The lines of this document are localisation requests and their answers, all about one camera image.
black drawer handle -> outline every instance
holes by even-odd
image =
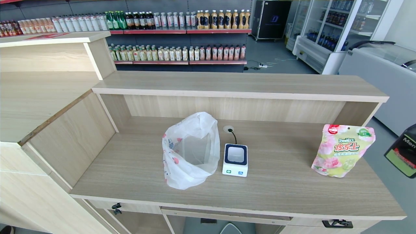
[[[118,209],[118,208],[121,208],[120,202],[111,207],[111,209]]]
[[[332,223],[329,223],[328,220],[322,220],[322,224],[326,228],[353,228],[352,221],[345,219],[333,219]]]

display fridge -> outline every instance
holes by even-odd
[[[384,40],[403,0],[312,0],[292,53],[320,74],[336,74],[355,42]]]
[[[293,51],[293,47],[295,47],[296,38],[301,34],[302,29],[305,25],[305,20],[311,2],[311,0],[300,1],[299,5],[297,6],[295,18],[293,20],[292,30],[290,32],[290,36],[286,44],[286,48],[290,51]]]

white wall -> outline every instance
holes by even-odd
[[[416,51],[415,27],[416,0],[404,0],[384,40]]]

pink snack package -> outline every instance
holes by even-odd
[[[326,124],[312,169],[322,175],[342,178],[375,140],[371,127]]]

red logo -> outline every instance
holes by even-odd
[[[339,125],[330,124],[328,128],[328,132],[331,134],[337,134],[338,133],[338,127]]]

